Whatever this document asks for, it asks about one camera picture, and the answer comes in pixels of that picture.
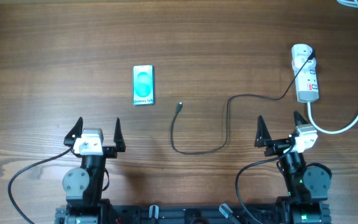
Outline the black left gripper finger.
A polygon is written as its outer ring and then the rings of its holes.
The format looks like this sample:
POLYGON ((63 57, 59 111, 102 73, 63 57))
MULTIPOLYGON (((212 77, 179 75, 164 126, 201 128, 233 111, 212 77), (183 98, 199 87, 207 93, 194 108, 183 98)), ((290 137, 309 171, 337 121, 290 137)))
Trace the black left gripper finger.
POLYGON ((124 137, 122 135, 121 121, 119 118, 116 119, 113 141, 115 143, 117 152, 125 152, 126 151, 126 144, 124 142, 124 137))
POLYGON ((82 130, 83 130, 83 118, 79 117, 74 127, 72 127, 72 129, 64 137, 63 144, 74 145, 76 139, 81 136, 82 130))

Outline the teal screen Galaxy smartphone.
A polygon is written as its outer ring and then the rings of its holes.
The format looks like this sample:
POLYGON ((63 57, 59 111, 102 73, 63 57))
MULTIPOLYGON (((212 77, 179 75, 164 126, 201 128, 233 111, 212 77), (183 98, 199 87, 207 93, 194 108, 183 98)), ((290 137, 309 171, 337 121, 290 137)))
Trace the teal screen Galaxy smartphone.
POLYGON ((136 65, 132 69, 134 106, 153 105, 155 103, 154 67, 152 65, 136 65))

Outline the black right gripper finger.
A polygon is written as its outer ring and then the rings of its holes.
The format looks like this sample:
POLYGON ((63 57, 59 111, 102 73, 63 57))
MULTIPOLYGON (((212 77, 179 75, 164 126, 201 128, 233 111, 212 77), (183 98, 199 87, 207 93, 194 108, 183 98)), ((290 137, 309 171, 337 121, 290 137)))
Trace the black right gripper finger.
POLYGON ((267 129, 263 116, 258 116, 257 119, 257 132, 255 137, 255 147, 266 147, 272 145, 272 138, 267 129))
POLYGON ((307 120, 302 117, 302 115, 298 111, 293 112, 295 126, 300 126, 304 124, 308 124, 307 120))

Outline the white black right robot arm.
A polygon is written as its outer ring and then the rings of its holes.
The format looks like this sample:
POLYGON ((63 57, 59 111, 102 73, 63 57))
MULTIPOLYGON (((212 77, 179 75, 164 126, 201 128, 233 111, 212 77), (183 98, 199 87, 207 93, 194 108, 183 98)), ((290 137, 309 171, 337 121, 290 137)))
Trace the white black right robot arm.
POLYGON ((288 195, 278 197, 276 210, 279 223, 331 223, 328 190, 331 170, 317 162, 307 164, 303 153, 318 138, 316 128, 299 112, 293 113, 295 129, 287 137, 273 140, 262 116, 257 120, 255 147, 264 147, 265 156, 277 156, 288 195))

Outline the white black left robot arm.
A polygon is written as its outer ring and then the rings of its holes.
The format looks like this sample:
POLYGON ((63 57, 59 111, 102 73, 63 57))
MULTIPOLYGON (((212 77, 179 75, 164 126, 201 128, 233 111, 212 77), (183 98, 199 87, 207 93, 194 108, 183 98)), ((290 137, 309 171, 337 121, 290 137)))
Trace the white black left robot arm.
POLYGON ((66 209, 57 211, 55 223, 120 223, 121 218, 110 200, 102 199, 104 176, 108 175, 106 160, 115 159, 118 152, 126 151, 121 131, 121 122, 116 120, 113 146, 103 145, 103 130, 84 128, 83 118, 78 118, 74 127, 64 138, 64 145, 81 159, 79 168, 69 170, 63 180, 66 192, 66 209))

